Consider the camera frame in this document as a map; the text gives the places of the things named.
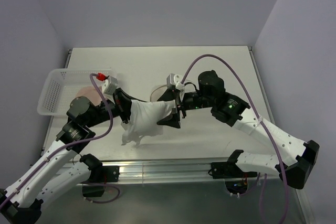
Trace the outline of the white bra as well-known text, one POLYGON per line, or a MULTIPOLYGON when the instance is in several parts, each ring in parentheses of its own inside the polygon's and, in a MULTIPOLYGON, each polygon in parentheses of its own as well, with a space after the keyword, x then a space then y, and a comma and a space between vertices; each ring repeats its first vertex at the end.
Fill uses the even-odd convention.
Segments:
POLYGON ((131 115, 127 124, 122 123, 122 145, 135 142, 140 145, 144 137, 154 137, 163 134, 163 126, 157 122, 169 116, 175 108, 174 101, 141 102, 132 100, 131 115))

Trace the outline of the pink bra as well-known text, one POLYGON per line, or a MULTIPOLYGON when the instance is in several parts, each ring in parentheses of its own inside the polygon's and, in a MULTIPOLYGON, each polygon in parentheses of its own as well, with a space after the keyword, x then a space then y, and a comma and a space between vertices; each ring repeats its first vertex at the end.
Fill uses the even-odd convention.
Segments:
POLYGON ((88 98, 94 105, 99 105, 102 99, 100 98, 100 95, 96 91, 96 89, 93 86, 87 86, 81 88, 77 94, 76 97, 86 97, 88 98))

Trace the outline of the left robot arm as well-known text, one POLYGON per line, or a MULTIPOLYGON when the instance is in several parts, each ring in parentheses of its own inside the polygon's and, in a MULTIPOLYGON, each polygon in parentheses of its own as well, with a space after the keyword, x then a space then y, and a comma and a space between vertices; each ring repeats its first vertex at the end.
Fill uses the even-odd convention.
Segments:
POLYGON ((36 223, 47 203, 79 183, 102 187, 117 182, 119 167, 105 168, 92 154, 81 156, 69 170, 56 173, 93 140, 91 127, 120 117, 129 122, 133 98, 116 89, 111 100, 94 105, 86 97, 77 97, 67 111, 68 121, 50 148, 17 182, 1 190, 1 214, 9 223, 36 223))

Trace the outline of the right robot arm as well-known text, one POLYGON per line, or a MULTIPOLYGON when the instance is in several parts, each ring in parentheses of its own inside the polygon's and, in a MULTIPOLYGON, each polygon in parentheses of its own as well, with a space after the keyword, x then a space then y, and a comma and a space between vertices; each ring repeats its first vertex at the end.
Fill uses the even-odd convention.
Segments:
POLYGON ((221 165, 212 165, 212 177, 224 178, 256 176, 257 173, 278 175, 295 189, 303 189, 316 164, 319 144, 303 141, 286 133, 262 116, 256 115, 251 106, 240 97, 225 90, 224 80, 214 70, 198 76, 198 88, 185 92, 182 76, 170 74, 166 79, 167 90, 159 101, 174 101, 175 107, 158 125, 176 129, 188 110, 209 108, 212 116, 228 126, 240 130, 259 143, 276 146, 280 155, 252 154, 235 150, 221 165))

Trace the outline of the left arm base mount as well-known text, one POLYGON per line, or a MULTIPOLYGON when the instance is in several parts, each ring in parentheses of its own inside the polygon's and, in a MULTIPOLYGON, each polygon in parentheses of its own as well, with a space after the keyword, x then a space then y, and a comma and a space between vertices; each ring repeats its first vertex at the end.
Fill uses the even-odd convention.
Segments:
POLYGON ((100 166, 91 171, 88 183, 82 186, 82 195, 87 198, 101 197, 106 190, 107 183, 116 183, 119 179, 119 166, 100 166))

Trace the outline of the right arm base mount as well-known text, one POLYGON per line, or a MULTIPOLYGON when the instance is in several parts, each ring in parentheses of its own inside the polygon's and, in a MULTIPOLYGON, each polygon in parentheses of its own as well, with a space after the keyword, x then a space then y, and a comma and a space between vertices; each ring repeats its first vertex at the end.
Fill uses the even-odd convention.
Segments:
POLYGON ((212 162, 208 175, 212 179, 229 179, 225 181, 225 187, 230 195, 240 196, 254 188, 260 179, 260 174, 257 172, 243 172, 235 164, 229 162, 212 162), (248 179, 255 178, 256 181, 249 188, 248 179))

